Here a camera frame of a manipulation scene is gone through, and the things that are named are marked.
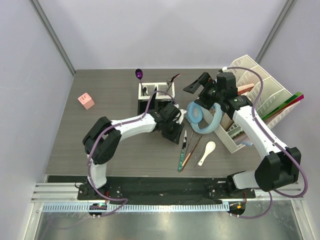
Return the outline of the green patterned chopstick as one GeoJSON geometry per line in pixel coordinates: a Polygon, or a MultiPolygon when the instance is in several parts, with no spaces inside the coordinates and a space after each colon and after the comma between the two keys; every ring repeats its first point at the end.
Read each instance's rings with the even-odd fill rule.
{"type": "Polygon", "coordinates": [[[182,151],[180,153],[180,157],[179,157],[179,163],[178,163],[178,169],[177,171],[180,173],[183,169],[183,162],[184,162],[184,156],[185,156],[185,152],[182,151]]]}

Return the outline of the purple iridescent spoon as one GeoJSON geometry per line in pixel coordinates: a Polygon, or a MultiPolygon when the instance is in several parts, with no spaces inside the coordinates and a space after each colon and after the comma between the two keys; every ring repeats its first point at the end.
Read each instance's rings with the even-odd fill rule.
{"type": "Polygon", "coordinates": [[[140,83],[140,91],[141,91],[141,94],[142,96],[144,96],[144,93],[143,93],[143,84],[142,84],[142,78],[143,78],[143,71],[138,68],[135,70],[135,76],[137,77],[137,79],[139,80],[139,83],[140,83]]]}

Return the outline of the black knife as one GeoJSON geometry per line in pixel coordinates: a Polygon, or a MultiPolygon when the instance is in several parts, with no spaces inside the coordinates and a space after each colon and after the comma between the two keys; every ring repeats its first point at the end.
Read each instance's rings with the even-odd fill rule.
{"type": "Polygon", "coordinates": [[[156,103],[157,90],[152,93],[152,96],[149,99],[150,105],[154,105],[156,103]]]}

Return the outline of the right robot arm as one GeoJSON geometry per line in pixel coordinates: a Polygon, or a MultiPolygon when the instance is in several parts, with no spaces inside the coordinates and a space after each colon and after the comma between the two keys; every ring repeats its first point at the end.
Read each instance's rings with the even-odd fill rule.
{"type": "Polygon", "coordinates": [[[242,171],[228,176],[226,193],[233,198],[244,189],[259,188],[264,192],[296,183],[302,173],[301,152],[297,147],[289,148],[279,140],[257,114],[253,103],[238,94],[236,77],[231,72],[220,72],[213,80],[204,72],[183,91],[194,94],[199,87],[203,90],[194,101],[200,107],[221,109],[238,124],[252,141],[261,162],[254,171],[242,171]]]}

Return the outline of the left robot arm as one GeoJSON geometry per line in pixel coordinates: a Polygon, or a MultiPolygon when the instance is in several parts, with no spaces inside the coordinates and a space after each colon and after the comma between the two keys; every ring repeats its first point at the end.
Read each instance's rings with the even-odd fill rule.
{"type": "Polygon", "coordinates": [[[109,120],[105,116],[99,118],[82,140],[88,157],[89,194],[97,200],[106,195],[107,162],[114,156],[121,141],[158,131],[163,138],[178,145],[186,113],[178,104],[170,102],[159,110],[151,109],[123,120],[109,120]]]}

